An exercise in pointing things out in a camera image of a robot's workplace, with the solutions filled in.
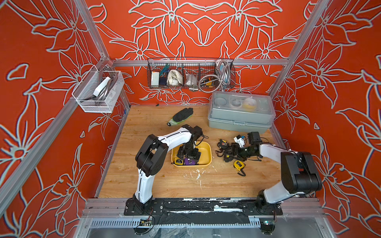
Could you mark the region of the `white adapter in side basket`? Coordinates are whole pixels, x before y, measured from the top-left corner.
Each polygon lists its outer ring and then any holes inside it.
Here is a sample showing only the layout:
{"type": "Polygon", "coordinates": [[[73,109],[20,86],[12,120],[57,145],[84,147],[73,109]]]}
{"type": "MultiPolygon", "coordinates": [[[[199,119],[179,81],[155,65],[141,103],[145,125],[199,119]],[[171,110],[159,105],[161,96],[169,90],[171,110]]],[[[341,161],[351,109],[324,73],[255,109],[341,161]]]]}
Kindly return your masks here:
{"type": "Polygon", "coordinates": [[[106,77],[94,90],[93,96],[97,97],[106,88],[108,82],[111,80],[110,77],[106,77]]]}

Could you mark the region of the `grey plastic lidded toolbox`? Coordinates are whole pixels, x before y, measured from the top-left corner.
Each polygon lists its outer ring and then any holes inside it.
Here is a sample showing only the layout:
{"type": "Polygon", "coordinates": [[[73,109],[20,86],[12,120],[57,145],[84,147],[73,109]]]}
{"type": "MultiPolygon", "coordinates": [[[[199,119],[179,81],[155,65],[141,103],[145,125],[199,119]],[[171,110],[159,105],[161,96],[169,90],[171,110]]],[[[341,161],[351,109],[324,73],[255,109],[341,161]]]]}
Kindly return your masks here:
{"type": "Polygon", "coordinates": [[[265,133],[276,113],[269,96],[216,91],[209,102],[208,125],[228,131],[265,133]]]}

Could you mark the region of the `purple tape measure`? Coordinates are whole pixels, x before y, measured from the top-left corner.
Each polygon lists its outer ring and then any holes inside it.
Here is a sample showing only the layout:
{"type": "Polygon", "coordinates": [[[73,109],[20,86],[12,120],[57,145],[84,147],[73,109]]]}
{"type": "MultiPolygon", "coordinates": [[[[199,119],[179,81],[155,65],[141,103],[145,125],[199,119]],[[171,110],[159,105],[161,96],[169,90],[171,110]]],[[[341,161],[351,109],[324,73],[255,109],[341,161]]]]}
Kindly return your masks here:
{"type": "Polygon", "coordinates": [[[185,166],[195,166],[195,165],[198,165],[198,160],[185,158],[184,159],[184,165],[185,166]]]}

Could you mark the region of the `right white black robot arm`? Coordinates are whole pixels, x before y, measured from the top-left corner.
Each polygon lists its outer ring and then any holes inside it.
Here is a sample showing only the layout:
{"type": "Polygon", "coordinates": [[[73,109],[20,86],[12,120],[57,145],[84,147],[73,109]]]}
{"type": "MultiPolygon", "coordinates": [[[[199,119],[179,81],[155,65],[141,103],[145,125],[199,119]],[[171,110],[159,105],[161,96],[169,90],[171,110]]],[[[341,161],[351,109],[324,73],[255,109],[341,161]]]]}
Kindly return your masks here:
{"type": "Polygon", "coordinates": [[[258,160],[266,157],[280,164],[281,181],[259,192],[256,199],[258,209],[322,189],[319,171],[309,152],[296,152],[263,142],[258,132],[250,132],[246,137],[234,137],[231,148],[231,156],[241,162],[250,157],[257,157],[258,160]]]}

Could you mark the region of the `black green work glove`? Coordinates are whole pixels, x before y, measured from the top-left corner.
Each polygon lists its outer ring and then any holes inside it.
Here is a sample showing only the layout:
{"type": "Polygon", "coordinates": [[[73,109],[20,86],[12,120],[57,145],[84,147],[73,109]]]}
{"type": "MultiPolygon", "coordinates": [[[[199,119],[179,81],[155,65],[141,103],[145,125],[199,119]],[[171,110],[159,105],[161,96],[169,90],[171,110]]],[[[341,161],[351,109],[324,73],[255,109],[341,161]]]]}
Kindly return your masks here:
{"type": "Polygon", "coordinates": [[[169,127],[178,125],[193,115],[193,108],[185,108],[177,112],[168,122],[169,127]]]}

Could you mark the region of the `white cloth in basket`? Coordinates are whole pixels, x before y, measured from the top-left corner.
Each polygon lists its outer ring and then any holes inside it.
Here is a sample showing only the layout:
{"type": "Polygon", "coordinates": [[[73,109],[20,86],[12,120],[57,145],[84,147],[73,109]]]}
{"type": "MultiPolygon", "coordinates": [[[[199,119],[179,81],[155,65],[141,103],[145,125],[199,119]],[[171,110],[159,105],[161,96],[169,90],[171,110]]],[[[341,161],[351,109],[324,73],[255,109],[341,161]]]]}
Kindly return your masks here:
{"type": "Polygon", "coordinates": [[[167,75],[167,85],[169,86],[183,85],[182,74],[178,70],[175,70],[175,69],[170,70],[167,75]]]}

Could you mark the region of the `yellow black tape measure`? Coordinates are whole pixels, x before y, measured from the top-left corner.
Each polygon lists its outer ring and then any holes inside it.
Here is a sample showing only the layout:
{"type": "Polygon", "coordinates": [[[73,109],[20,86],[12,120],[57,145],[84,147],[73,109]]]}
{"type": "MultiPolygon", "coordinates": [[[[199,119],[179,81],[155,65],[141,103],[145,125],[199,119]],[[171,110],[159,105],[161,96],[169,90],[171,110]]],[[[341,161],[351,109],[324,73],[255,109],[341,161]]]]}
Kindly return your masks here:
{"type": "Polygon", "coordinates": [[[174,164],[176,166],[183,166],[184,165],[184,160],[180,159],[180,158],[177,158],[177,159],[174,160],[174,164]]]}

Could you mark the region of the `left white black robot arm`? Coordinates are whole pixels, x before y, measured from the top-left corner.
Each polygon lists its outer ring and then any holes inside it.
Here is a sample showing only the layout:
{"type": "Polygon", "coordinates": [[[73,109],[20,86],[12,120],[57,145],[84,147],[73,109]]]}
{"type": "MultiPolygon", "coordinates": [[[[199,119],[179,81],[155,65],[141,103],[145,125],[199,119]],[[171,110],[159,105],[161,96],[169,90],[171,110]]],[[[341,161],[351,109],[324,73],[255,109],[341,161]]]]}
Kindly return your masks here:
{"type": "Polygon", "coordinates": [[[134,205],[140,211],[146,211],[153,198],[152,188],[155,175],[162,169],[167,153],[180,146],[177,157],[198,161],[201,157],[197,140],[208,138],[202,128],[188,124],[177,131],[164,136],[149,135],[136,155],[138,185],[133,195],[134,205]]]}

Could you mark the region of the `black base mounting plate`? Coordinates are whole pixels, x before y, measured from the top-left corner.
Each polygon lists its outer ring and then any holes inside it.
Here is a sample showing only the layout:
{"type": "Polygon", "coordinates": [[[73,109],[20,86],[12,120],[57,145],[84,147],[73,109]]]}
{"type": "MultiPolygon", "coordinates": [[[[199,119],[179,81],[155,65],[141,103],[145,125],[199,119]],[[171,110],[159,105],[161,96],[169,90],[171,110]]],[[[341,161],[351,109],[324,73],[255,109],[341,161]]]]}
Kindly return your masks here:
{"type": "Polygon", "coordinates": [[[248,216],[283,215],[280,204],[260,205],[255,198],[153,198],[145,205],[134,199],[126,201],[124,215],[153,215],[164,213],[242,213],[248,216]]]}

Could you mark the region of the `white box in basket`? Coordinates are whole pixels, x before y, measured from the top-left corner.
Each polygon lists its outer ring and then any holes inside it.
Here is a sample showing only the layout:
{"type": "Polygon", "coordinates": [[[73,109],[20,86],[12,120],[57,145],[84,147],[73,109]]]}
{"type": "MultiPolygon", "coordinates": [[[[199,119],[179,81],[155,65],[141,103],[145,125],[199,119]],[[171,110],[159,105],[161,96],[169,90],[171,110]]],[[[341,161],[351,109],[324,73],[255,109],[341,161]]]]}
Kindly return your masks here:
{"type": "Polygon", "coordinates": [[[151,73],[151,86],[158,86],[159,85],[159,79],[160,79],[160,72],[153,71],[151,73]]]}

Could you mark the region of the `yellow plastic storage tray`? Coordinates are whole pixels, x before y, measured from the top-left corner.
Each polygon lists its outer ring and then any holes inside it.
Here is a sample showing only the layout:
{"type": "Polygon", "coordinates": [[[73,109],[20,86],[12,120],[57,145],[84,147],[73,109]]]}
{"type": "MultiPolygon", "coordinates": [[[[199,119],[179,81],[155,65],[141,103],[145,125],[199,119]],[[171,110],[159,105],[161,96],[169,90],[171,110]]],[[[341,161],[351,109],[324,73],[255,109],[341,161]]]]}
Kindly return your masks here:
{"type": "Polygon", "coordinates": [[[207,142],[201,142],[200,145],[198,145],[196,148],[201,152],[201,157],[198,162],[198,165],[195,166],[176,166],[174,164],[174,160],[177,159],[177,152],[181,146],[175,147],[172,152],[171,152],[171,164],[174,165],[175,167],[180,167],[180,168],[198,168],[198,167],[206,167],[209,166],[212,162],[212,152],[211,152],[211,147],[207,142]]]}

